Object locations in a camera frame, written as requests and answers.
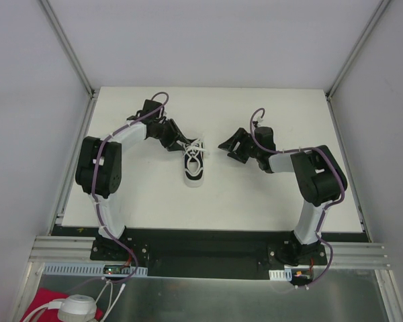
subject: shoe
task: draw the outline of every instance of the shoe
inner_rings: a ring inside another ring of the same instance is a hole
[[[183,145],[184,181],[187,186],[201,186],[204,179],[204,154],[207,152],[202,139]]]

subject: table surface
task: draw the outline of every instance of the table surface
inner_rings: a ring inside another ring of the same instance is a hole
[[[239,127],[248,131],[250,116],[260,107],[266,108],[263,125],[273,128],[278,150],[325,144],[345,171],[322,90],[102,87],[88,135],[103,137],[119,128],[159,91],[170,94],[167,117],[184,135],[205,139],[210,155],[204,183],[185,185],[182,152],[168,152],[152,138],[134,146],[123,155],[118,190],[127,227],[292,230],[303,204],[295,175],[266,174],[256,160],[241,164],[217,148]],[[93,205],[75,182],[62,224],[97,226]],[[361,232],[351,189],[330,209],[323,231]]]

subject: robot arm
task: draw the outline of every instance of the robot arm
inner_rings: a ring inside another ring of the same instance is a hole
[[[270,127],[256,127],[256,140],[268,150],[276,150],[273,141],[273,130]],[[275,258],[284,264],[297,266],[303,259],[310,258],[318,252],[320,231],[327,203],[337,200],[340,195],[339,184],[323,157],[316,151],[296,153],[266,152],[256,143],[251,134],[243,128],[223,144],[218,146],[228,152],[228,156],[246,163],[249,158],[255,158],[259,168],[266,173],[293,172],[297,178],[299,190],[304,198],[300,220],[291,232],[289,241],[275,252]],[[337,164],[327,146],[318,146],[333,165],[339,175],[343,187],[347,188],[347,179]]]
[[[158,139],[168,151],[182,150],[181,143],[189,143],[176,123],[163,116],[162,111],[132,124],[135,119],[151,113],[161,105],[156,101],[145,100],[143,109],[138,111],[136,116],[129,117],[126,123],[115,132],[104,138],[88,136],[83,140],[75,175],[76,183],[82,186],[83,191],[89,195],[96,213],[101,216],[99,218],[99,235],[103,238],[111,239],[105,231],[105,227],[116,239],[120,239],[125,230],[116,194],[121,183],[122,154],[147,138]],[[92,195],[97,155],[104,140],[107,142],[101,151],[95,178],[95,195]]]

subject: gray floor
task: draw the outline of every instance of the gray floor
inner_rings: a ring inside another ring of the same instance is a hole
[[[40,286],[65,291],[81,277],[43,276]],[[76,293],[96,298],[103,283]],[[109,290],[99,301],[107,307]],[[388,321],[372,271],[331,270],[310,290],[285,282],[135,278],[127,283],[108,321]]]

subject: white round device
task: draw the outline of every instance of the white round device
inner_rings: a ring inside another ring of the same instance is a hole
[[[63,322],[88,322],[95,317],[97,305],[92,297],[71,295],[63,300],[58,319]]]

